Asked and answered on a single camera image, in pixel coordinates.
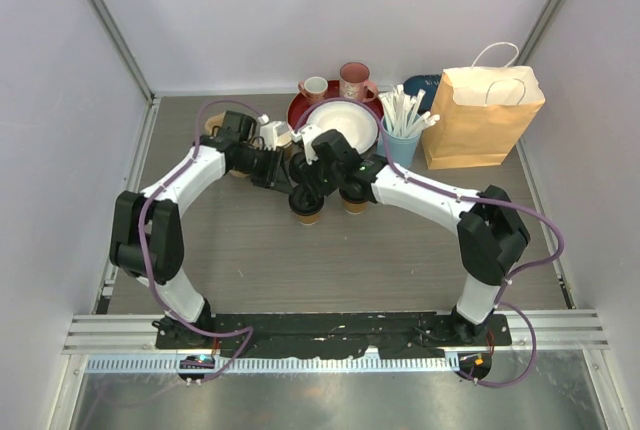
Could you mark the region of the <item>black lid cup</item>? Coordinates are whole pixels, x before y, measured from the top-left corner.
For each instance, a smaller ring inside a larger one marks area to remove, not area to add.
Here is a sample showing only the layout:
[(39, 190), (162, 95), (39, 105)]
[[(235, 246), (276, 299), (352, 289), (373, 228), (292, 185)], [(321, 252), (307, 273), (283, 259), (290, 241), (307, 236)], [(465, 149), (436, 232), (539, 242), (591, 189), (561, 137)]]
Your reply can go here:
[(316, 196), (310, 190), (297, 186), (288, 198), (289, 207), (298, 216), (318, 214), (324, 206), (324, 197)]
[(344, 201), (354, 204), (362, 204), (368, 201), (366, 197), (363, 197), (361, 195), (354, 195), (345, 190), (340, 190), (339, 194)]

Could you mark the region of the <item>paper cup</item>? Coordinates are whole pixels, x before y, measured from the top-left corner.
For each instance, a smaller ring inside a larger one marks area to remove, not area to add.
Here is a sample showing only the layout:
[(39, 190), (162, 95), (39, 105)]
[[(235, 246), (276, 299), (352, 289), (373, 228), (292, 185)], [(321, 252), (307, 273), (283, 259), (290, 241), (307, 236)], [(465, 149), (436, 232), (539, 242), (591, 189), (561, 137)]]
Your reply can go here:
[(345, 211), (351, 215), (358, 215), (363, 213), (368, 206), (367, 201), (351, 201), (351, 200), (342, 200), (343, 208)]
[(320, 216), (321, 212), (317, 211), (309, 214), (298, 214), (297, 218), (302, 225), (310, 226), (314, 225), (320, 219)]

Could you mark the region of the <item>brown paper bag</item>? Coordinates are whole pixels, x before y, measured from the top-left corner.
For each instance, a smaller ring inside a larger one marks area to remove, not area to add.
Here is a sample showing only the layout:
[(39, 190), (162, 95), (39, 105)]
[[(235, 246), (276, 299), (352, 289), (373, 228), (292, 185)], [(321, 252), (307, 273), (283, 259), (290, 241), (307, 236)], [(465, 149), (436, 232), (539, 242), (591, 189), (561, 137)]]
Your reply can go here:
[(512, 60), (499, 67), (447, 68), (431, 106), (440, 117), (421, 143), (430, 170), (503, 163), (545, 104), (534, 70)]

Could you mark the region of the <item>stack of paper cups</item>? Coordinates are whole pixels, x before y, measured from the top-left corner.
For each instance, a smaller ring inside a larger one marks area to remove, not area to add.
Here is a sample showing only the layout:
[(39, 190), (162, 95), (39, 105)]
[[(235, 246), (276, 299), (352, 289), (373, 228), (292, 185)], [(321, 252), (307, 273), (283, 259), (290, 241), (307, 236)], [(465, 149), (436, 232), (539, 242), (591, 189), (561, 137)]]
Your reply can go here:
[(287, 134), (279, 137), (277, 139), (277, 147), (283, 150), (283, 160), (288, 162), (295, 151), (295, 143), (293, 142), (292, 136)]

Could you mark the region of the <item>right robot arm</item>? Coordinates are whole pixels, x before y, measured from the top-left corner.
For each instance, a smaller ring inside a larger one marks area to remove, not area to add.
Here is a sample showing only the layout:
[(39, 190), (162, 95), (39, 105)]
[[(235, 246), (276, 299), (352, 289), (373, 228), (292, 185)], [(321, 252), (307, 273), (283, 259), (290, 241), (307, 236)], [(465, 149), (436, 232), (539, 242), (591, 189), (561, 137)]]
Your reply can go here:
[(306, 125), (295, 139), (303, 150), (290, 162), (297, 184), (291, 209), (316, 215), (325, 197), (338, 192), (351, 213), (366, 203), (395, 206), (451, 231), (467, 277), (443, 338), (465, 345), (483, 338), (503, 280), (530, 242), (506, 192), (496, 186), (483, 192), (455, 189), (394, 167), (382, 156), (364, 158), (337, 130)]

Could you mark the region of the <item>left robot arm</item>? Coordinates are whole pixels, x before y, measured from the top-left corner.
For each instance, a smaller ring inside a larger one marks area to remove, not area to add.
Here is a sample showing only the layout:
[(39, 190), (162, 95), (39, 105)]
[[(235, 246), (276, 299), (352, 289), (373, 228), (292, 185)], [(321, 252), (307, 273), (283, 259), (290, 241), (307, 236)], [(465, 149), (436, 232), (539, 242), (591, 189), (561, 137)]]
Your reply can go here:
[(248, 175), (257, 187), (292, 193), (285, 170), (285, 148), (291, 141), (291, 127), (284, 121), (228, 111), (221, 125), (197, 134), (167, 175), (116, 199), (109, 259), (150, 290), (165, 322), (178, 327), (179, 338), (190, 348), (205, 347), (217, 333), (209, 302), (183, 268), (182, 217), (230, 172)]

